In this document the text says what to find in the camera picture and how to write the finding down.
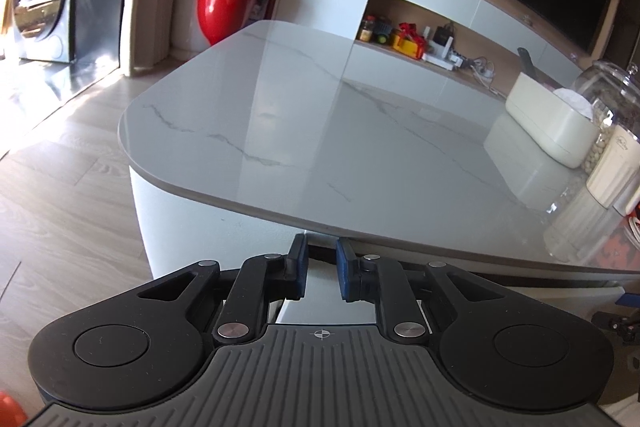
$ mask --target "circular pad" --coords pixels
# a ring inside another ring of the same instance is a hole
[[[569,344],[560,333],[536,325],[503,329],[495,335],[494,346],[509,362],[525,367],[552,365],[569,351]]]
[[[144,355],[149,339],[132,326],[98,326],[78,337],[74,351],[79,359],[97,367],[116,367]]]

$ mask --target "wooden shelf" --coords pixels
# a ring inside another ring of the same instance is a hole
[[[385,16],[391,20],[392,25],[396,28],[401,22],[414,23],[419,32],[426,26],[431,27],[431,31],[433,32],[438,26],[444,26],[449,22],[446,17],[405,0],[369,0],[365,14]],[[492,61],[495,65],[495,78],[492,82],[492,87],[498,92],[503,93],[503,95],[508,95],[520,74],[521,66],[519,57],[506,48],[503,48],[500,44],[493,42],[465,26],[459,24],[455,24],[454,26],[456,31],[453,42],[455,50],[468,58],[486,57]],[[380,44],[370,45],[375,46],[377,49],[382,48],[383,51],[388,53],[406,58],[406,60],[421,63],[425,65],[425,67],[436,68],[439,72],[446,72],[446,70],[433,66],[432,64],[405,57],[387,46],[381,46]],[[538,70],[538,74],[542,82],[560,87],[558,83],[543,73],[543,71]],[[470,71],[458,70],[453,73],[453,75],[457,79],[466,79],[467,81],[477,84],[477,81]]]

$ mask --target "crosshair marking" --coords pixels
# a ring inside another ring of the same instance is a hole
[[[325,338],[327,338],[328,336],[330,336],[332,334],[333,333],[329,333],[329,331],[327,331],[327,330],[318,330],[318,331],[314,331],[312,333],[312,335],[314,337],[317,337],[317,338],[322,339],[322,340],[324,340]]]

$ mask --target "white canister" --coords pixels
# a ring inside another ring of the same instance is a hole
[[[609,208],[640,168],[640,143],[622,126],[615,126],[598,165],[587,179],[587,189]]]

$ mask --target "tissue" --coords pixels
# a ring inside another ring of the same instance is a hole
[[[582,116],[593,121],[593,107],[591,107],[589,101],[581,94],[576,93],[574,90],[561,87],[554,91],[554,95],[560,98],[563,102],[569,104]]]

